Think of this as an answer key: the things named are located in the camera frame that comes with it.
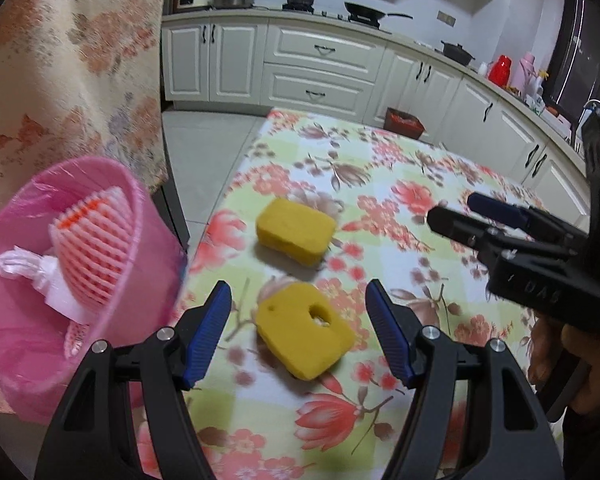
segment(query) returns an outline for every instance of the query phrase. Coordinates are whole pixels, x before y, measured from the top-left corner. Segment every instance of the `white cabinet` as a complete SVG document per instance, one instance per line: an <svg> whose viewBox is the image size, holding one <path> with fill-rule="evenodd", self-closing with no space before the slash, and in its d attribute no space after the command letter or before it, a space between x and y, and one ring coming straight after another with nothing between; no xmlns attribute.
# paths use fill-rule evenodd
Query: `white cabinet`
<svg viewBox="0 0 600 480"><path fill-rule="evenodd" d="M373 82L384 54L385 41L345 29L312 23L276 20L269 25L267 63L325 70Z"/></svg>
<svg viewBox="0 0 600 480"><path fill-rule="evenodd" d="M260 103L267 22L214 19L209 37L211 101Z"/></svg>
<svg viewBox="0 0 600 480"><path fill-rule="evenodd" d="M164 94L173 101L209 101L209 20L162 30Z"/></svg>
<svg viewBox="0 0 600 480"><path fill-rule="evenodd" d="M463 79L445 114L436 142L450 152L474 158L485 133L484 125L496 101L491 91L468 78Z"/></svg>
<svg viewBox="0 0 600 480"><path fill-rule="evenodd" d="M557 148L544 149L523 185L535 191L549 213L580 229L589 229L589 186L583 174Z"/></svg>
<svg viewBox="0 0 600 480"><path fill-rule="evenodd" d="M382 128L387 108L409 112L422 79L426 58L408 48L388 48L378 71L376 87L364 123Z"/></svg>
<svg viewBox="0 0 600 480"><path fill-rule="evenodd" d="M260 104L361 121L374 85L338 74L265 64Z"/></svg>
<svg viewBox="0 0 600 480"><path fill-rule="evenodd" d="M489 111L479 142L469 156L516 182L522 182L540 158L546 141L533 124L502 102Z"/></svg>
<svg viewBox="0 0 600 480"><path fill-rule="evenodd" d="M425 127L420 137L433 143L445 110L451 103L461 73L442 62L427 59L414 50L387 50L378 72L364 123L382 128L387 108L396 108L419 118Z"/></svg>
<svg viewBox="0 0 600 480"><path fill-rule="evenodd" d="M258 104L266 18L204 19L162 30L168 100Z"/></svg>
<svg viewBox="0 0 600 480"><path fill-rule="evenodd" d="M413 97L409 113L419 118L425 127L422 142L433 144L440 133L446 110L458 90L461 74L442 62L429 59Z"/></svg>

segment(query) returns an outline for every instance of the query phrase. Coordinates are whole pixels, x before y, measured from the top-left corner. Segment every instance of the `window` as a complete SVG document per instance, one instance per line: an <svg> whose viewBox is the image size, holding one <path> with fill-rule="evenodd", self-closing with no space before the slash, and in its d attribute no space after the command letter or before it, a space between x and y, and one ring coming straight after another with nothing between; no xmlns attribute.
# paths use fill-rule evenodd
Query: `window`
<svg viewBox="0 0 600 480"><path fill-rule="evenodd" d="M571 122L589 99L600 100L600 7L594 0L564 0L548 72L545 101Z"/></svg>

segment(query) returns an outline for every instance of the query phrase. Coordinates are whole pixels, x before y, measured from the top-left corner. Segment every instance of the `yellow sponge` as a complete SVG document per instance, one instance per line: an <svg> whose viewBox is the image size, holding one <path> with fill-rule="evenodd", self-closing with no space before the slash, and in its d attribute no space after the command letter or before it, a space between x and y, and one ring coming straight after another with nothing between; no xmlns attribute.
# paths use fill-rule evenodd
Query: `yellow sponge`
<svg viewBox="0 0 600 480"><path fill-rule="evenodd" d="M261 244L308 267L320 262L335 231L329 215L285 198L276 198L256 220Z"/></svg>
<svg viewBox="0 0 600 480"><path fill-rule="evenodd" d="M356 340L325 295L309 283L292 283L263 301L256 327L273 355L303 381L331 368Z"/></svg>

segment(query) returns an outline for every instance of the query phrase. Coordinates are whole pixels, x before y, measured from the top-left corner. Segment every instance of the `pink trash bin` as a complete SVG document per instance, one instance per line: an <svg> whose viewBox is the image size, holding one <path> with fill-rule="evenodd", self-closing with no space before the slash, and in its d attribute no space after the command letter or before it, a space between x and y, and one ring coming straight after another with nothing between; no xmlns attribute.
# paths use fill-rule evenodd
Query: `pink trash bin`
<svg viewBox="0 0 600 480"><path fill-rule="evenodd" d="M119 162L85 156L56 164L21 188L0 212L0 253L14 245L43 254L49 224L94 191L120 186L135 217L127 268L75 357L63 354L68 319L45 304L30 280L0 276L0 390L23 420L47 424L84 353L97 339L114 346L147 338L168 321L186 264L146 188Z"/></svg>

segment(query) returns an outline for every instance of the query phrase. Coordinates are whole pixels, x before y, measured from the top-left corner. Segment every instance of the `table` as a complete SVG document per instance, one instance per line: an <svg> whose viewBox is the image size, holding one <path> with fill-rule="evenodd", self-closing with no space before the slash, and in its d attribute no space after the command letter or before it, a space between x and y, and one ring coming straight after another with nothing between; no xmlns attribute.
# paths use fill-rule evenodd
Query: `table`
<svg viewBox="0 0 600 480"><path fill-rule="evenodd" d="M526 371L532 313L486 292L487 272L473 251L425 222L439 203L468 212L474 191L541 205L489 168L416 140L315 114L271 112L206 229L173 316L175 322L202 304L217 280L232 288L233 311L206 378L185 394L219 479L382 476L413 395L390 374L366 314L371 278L423 324L456 340L504 339ZM277 196L338 221L317 270L257 244L256 217ZM253 322L258 304L295 280L315 284L356 333L353 349L314 382L290 376ZM460 385L442 471L455 463L463 409ZM138 437L143 466L157 476L146 423Z"/></svg>

